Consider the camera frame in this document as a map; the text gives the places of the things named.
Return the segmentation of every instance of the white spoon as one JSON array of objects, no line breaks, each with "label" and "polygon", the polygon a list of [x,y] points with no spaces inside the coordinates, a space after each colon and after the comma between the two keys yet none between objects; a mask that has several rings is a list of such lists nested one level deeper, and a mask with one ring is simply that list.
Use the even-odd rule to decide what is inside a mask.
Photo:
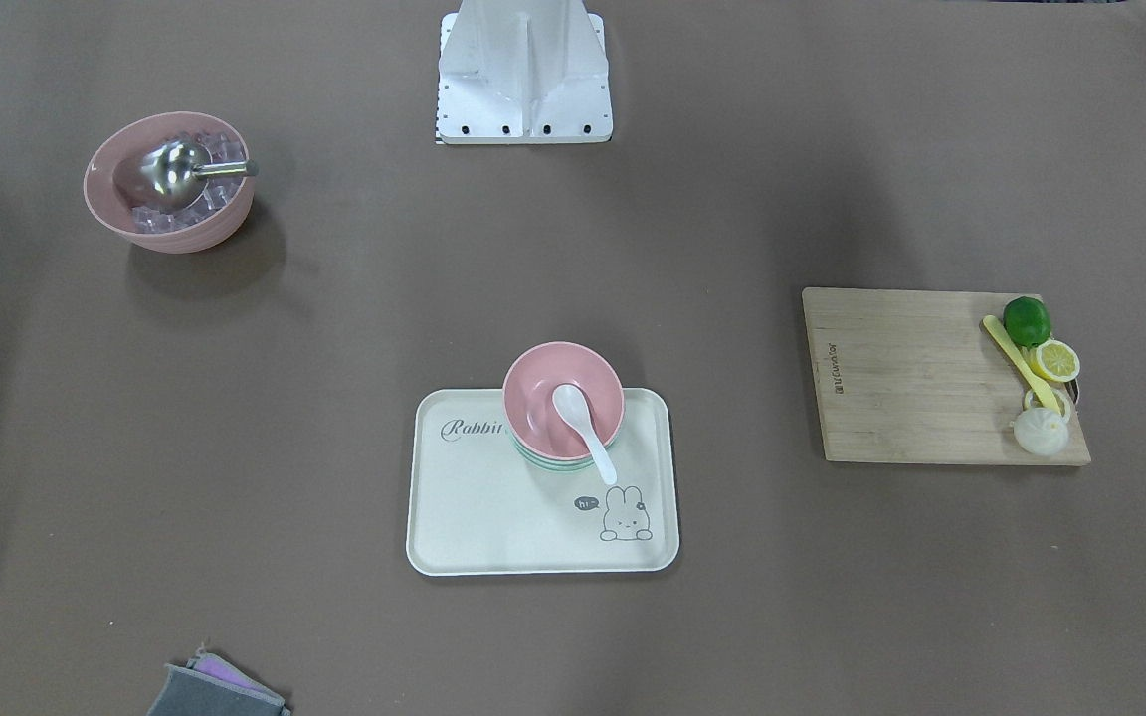
[{"label": "white spoon", "polygon": [[551,400],[555,402],[555,411],[560,414],[560,418],[564,418],[576,434],[582,435],[582,441],[591,449],[591,459],[595,459],[595,466],[599,469],[604,485],[618,485],[618,469],[613,466],[613,459],[609,459],[607,449],[604,449],[604,443],[599,442],[599,436],[591,427],[591,408],[586,403],[582,390],[570,384],[555,386]]}]

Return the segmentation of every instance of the lime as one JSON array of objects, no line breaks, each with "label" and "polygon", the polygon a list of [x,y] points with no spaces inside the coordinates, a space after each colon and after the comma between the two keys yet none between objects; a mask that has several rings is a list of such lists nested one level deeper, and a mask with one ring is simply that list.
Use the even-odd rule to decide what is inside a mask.
[{"label": "lime", "polygon": [[1042,376],[1046,380],[1069,381],[1082,371],[1082,361],[1077,359],[1077,352],[1069,348],[1067,343],[1060,340],[1047,340],[1028,352],[1029,368],[1033,372]]},{"label": "lime", "polygon": [[1041,300],[1029,296],[1006,304],[1005,312],[1002,312],[1002,325],[1006,326],[1006,335],[1011,336],[1014,345],[1025,348],[1033,348],[1051,338],[1051,315]]}]

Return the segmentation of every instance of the pink bowl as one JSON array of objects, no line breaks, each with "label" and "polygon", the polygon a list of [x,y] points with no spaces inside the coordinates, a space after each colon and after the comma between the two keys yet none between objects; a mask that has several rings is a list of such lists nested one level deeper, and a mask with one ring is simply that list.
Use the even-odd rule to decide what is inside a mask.
[{"label": "pink bowl", "polygon": [[242,135],[222,119],[197,112],[167,112],[142,118],[105,140],[104,144],[95,150],[91,163],[87,164],[87,173],[83,176],[83,198],[87,199],[87,208],[91,208],[92,217],[100,219],[101,223],[132,244],[163,253],[189,253],[219,244],[242,226],[254,200],[253,178],[242,178],[233,199],[203,221],[167,233],[136,230],[135,222],[132,221],[132,208],[126,205],[123,194],[113,186],[113,168],[124,158],[144,155],[180,132],[211,132],[211,134],[223,132],[233,140],[240,141],[242,147],[245,147],[246,155],[250,154],[250,148],[245,144],[245,140],[242,140]]},{"label": "pink bowl", "polygon": [[576,385],[586,393],[595,434],[601,442],[611,442],[627,407],[622,381],[598,353],[575,343],[535,345],[516,359],[501,383],[507,422],[516,440],[542,457],[586,459],[591,451],[551,403],[555,386],[560,384]]}]

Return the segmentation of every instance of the wooden cutting board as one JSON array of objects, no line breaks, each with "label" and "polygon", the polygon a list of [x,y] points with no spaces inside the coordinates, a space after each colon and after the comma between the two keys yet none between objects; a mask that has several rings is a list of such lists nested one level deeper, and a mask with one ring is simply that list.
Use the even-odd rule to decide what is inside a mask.
[{"label": "wooden cutting board", "polygon": [[1014,442],[1010,423],[1022,411],[1028,386],[981,321],[988,313],[1000,317],[1002,308],[1018,296],[803,290],[825,458],[942,465],[1090,463],[1080,411],[1069,423],[1073,440],[1054,457],[1025,453]]}]

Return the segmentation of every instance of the metal scoop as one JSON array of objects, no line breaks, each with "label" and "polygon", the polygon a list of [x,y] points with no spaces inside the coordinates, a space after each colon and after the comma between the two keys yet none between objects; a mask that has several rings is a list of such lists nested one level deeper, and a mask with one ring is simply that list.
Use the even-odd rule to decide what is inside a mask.
[{"label": "metal scoop", "polygon": [[172,140],[141,158],[113,168],[113,186],[132,207],[172,213],[188,207],[206,189],[209,178],[258,175],[254,162],[210,163],[210,151],[191,140]]}]

